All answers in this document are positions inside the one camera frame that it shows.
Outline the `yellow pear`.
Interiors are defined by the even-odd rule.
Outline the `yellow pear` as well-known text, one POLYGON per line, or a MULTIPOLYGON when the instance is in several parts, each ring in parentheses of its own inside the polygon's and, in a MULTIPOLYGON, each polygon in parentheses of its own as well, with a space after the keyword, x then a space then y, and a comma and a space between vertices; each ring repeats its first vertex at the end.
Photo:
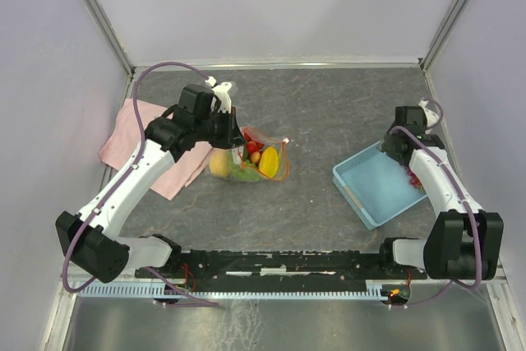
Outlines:
POLYGON ((208 163, 210 173, 219 178, 227 178, 231 173, 230 160, 229 150, 214 150, 208 163))

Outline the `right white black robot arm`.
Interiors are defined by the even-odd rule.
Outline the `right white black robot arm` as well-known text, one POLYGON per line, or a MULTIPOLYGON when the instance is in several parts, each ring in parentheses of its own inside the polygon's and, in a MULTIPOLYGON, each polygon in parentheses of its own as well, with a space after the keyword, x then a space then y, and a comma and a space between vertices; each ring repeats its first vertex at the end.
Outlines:
POLYGON ((388 238, 377 268, 395 278, 407 266, 433 279, 473 287, 493 279, 504 221, 482 208, 454 172, 441 138, 431 133, 438 115, 424 105, 399 106, 381 151, 416 176, 436 215, 427 239, 388 238))

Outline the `yellow starfruit slice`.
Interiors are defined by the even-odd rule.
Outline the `yellow starfruit slice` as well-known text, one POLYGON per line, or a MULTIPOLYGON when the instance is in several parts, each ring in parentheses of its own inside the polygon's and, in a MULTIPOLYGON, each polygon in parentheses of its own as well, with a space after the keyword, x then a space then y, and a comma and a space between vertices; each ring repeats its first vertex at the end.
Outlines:
POLYGON ((267 178, 273 178, 279 170, 279 153, 273 147, 267 147, 261 154, 259 171, 267 178))

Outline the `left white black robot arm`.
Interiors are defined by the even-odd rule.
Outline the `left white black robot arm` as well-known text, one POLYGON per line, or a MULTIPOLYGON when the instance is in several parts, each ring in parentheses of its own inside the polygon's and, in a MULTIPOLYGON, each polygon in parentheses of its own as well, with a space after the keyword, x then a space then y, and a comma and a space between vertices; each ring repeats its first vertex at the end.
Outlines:
POLYGON ((177 245, 162 236, 122 238, 120 231, 145 193, 196 143, 230 150, 245 140, 236 119, 232 82, 214 88, 190 84, 179 101, 154 118, 141 133, 131 157, 104 189, 75 214, 55 222, 64 263, 74 263, 107 284, 123 271, 154 267, 175 276, 182 267, 177 245))

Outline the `clear orange zip top bag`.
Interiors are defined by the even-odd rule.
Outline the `clear orange zip top bag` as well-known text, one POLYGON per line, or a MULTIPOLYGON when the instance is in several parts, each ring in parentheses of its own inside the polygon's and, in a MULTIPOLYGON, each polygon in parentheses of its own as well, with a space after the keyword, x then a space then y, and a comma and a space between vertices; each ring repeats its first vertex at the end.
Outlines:
POLYGON ((238 148, 214 149, 206 172, 235 182, 283 181, 289 176, 287 137, 271 137, 257 127, 241 129, 245 144, 238 148))

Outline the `green grape bunch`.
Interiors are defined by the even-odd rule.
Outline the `green grape bunch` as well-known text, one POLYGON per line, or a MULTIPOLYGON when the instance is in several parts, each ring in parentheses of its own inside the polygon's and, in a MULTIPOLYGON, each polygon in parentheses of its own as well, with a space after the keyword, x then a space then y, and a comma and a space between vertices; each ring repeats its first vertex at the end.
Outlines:
POLYGON ((257 167, 250 161, 245 160, 240 164, 230 164, 229 177, 237 182, 259 182, 261 180, 257 167))

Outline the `red strawberries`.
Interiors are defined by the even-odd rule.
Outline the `red strawberries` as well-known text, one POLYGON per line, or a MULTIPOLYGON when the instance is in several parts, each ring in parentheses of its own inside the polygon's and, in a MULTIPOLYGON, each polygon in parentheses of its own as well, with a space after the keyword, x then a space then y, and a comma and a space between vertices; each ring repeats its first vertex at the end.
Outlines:
POLYGON ((251 163, 258 165, 261 161, 262 151, 265 145, 259 141, 255 141, 248 132, 244 132, 246 144, 244 146, 243 158, 249 160, 251 163))

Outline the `red grape bunch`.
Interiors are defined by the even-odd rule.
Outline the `red grape bunch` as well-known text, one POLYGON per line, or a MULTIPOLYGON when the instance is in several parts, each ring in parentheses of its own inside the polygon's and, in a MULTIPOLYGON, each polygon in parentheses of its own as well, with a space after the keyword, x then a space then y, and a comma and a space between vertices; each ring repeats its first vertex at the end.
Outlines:
POLYGON ((408 176, 409 184, 416 190, 420 191, 421 193, 424 193, 425 188, 420 182, 419 178, 416 176, 416 174, 409 168, 409 166, 405 167, 404 170, 406 175, 408 176))

